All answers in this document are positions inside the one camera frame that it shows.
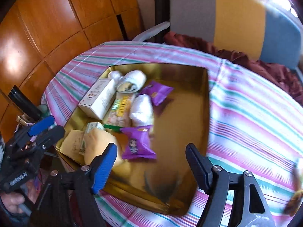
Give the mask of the left hand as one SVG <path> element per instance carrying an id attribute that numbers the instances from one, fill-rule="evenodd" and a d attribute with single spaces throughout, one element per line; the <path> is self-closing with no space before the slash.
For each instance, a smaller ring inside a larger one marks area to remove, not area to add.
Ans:
<path id="1" fill-rule="evenodd" d="M 25 198 L 19 193 L 1 193 L 1 200 L 4 207 L 12 214 L 23 214 L 24 211 L 19 207 L 19 205 L 25 202 Z"/>

